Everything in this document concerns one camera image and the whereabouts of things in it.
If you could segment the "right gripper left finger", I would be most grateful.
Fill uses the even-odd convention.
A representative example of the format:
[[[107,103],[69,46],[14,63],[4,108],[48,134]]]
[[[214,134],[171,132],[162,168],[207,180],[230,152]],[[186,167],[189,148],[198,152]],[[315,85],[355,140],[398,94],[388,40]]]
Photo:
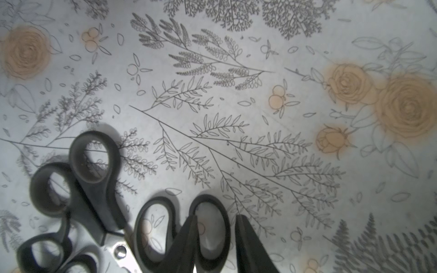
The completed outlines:
[[[157,273],[192,273],[197,245],[198,218],[193,215],[186,219]]]

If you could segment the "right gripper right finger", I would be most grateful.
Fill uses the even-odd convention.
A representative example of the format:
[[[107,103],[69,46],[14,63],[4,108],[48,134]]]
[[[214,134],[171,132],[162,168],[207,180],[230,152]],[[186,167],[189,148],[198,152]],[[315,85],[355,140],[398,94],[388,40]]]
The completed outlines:
[[[235,235],[239,273],[279,273],[245,215],[236,216]]]

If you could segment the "small black scissors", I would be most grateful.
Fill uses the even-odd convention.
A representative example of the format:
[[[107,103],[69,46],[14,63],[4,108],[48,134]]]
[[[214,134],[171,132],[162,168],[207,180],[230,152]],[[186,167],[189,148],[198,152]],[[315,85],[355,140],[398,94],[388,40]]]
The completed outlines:
[[[226,209],[224,208],[222,202],[209,194],[202,194],[197,196],[190,205],[189,216],[195,215],[195,210],[202,203],[210,203],[214,205],[221,213],[221,216],[224,220],[225,227],[225,237],[224,237],[224,245],[220,255],[215,259],[208,259],[201,253],[201,244],[200,244],[200,234],[198,230],[198,245],[195,252],[195,266],[193,270],[196,270],[198,273],[219,273],[222,271],[227,257],[229,253],[230,243],[231,243],[231,224],[229,221],[228,214]],[[141,270],[144,273],[157,273],[157,269],[161,261],[155,262],[151,260],[147,254],[145,247],[143,246],[143,236],[142,236],[142,218],[146,211],[153,205],[162,205],[166,208],[169,216],[167,230],[166,230],[166,254],[169,252],[170,247],[176,239],[176,236],[180,231],[176,231],[176,212],[173,202],[164,196],[156,196],[150,199],[145,205],[141,208],[138,217],[136,219],[133,231],[133,251],[134,255],[137,259],[138,264],[140,265]]]
[[[96,273],[97,263],[85,253],[73,255],[69,238],[70,220],[61,219],[59,230],[36,235],[17,250],[17,263],[22,273]]]

